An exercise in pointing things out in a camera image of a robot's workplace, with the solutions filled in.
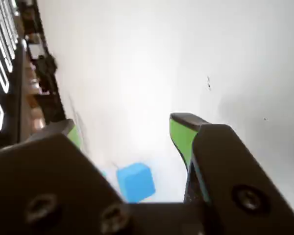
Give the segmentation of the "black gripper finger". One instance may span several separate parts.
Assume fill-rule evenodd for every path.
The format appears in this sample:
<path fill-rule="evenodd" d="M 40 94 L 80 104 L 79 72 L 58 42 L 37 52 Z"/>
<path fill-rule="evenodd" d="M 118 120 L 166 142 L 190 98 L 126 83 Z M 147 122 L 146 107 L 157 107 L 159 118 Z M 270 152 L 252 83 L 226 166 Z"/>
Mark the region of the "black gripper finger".
<path fill-rule="evenodd" d="M 294 211 L 234 130 L 191 113 L 170 115 L 188 172 L 184 200 L 202 203 L 206 235 L 294 235 Z"/>
<path fill-rule="evenodd" d="M 130 235 L 128 207 L 68 136 L 52 123 L 0 149 L 0 235 Z"/>

